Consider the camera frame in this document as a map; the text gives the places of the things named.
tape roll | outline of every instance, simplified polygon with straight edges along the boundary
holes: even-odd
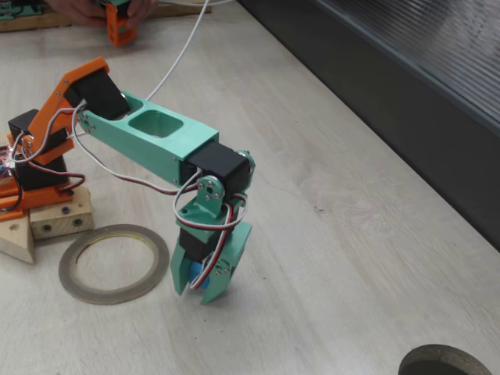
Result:
[[[153,251],[151,269],[140,280],[118,289],[107,291],[85,285],[76,275],[78,257],[87,247],[114,237],[131,237],[144,242]],[[152,290],[165,276],[169,260],[169,249],[157,233],[137,225],[111,225],[85,234],[68,247],[59,263],[59,280],[68,293],[82,302],[117,305],[132,301]]]

blue component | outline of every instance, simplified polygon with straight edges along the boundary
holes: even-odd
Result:
[[[192,262],[191,263],[191,268],[189,269],[189,282],[191,283],[195,277],[197,277],[203,269],[203,265],[198,262]],[[200,288],[206,288],[209,286],[210,282],[210,277],[207,277],[205,281],[203,281],[203,284],[200,285]]]

table surface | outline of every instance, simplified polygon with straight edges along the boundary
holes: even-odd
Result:
[[[103,30],[3,34],[2,123],[41,106],[66,71],[98,55],[121,89],[145,97],[193,22],[148,22],[122,49]],[[254,228],[230,289],[201,306],[199,293],[175,293],[168,272],[138,300],[87,305],[58,277],[77,236],[39,242],[34,266],[0,254],[0,374],[395,375],[425,344],[500,368],[500,255],[242,7],[205,18],[154,101],[256,159]],[[161,183],[83,141],[112,168]],[[87,174],[97,227],[145,226],[172,254],[171,198],[114,179],[79,150],[66,162]],[[144,249],[107,241],[84,254],[83,278],[122,285],[145,272]]]

mint green robotic arm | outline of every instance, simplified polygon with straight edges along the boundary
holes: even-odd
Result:
[[[227,231],[206,228],[223,225],[230,209],[234,211],[231,222],[236,223],[238,210],[246,205],[245,192],[252,182],[254,160],[249,152],[235,152],[220,145],[219,133],[203,123],[126,92],[122,96],[129,110],[119,118],[107,120],[84,110],[78,115],[80,125],[177,187],[186,187],[198,173],[196,197],[178,212],[180,235],[170,267],[179,295],[187,284],[193,288],[195,280],[205,288],[202,303],[211,302],[228,288],[252,226],[239,222]],[[221,238],[223,246],[217,252]],[[199,275],[207,271],[200,282]]]

wooden base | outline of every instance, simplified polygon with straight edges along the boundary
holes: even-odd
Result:
[[[159,4],[158,8],[149,18],[161,18],[171,16],[184,16],[187,14],[197,14],[200,8],[182,5]],[[207,12],[211,12],[211,7],[207,8]],[[73,24],[73,20],[68,16],[54,12],[48,6],[44,7],[44,14],[40,16],[26,16],[15,18],[14,20],[0,21],[0,32],[32,30],[47,27],[61,27]]]
[[[34,263],[33,235],[28,215],[0,223],[0,252]]]
[[[91,196],[84,186],[77,187],[73,201],[46,205],[30,211],[34,238],[52,238],[94,229]]]

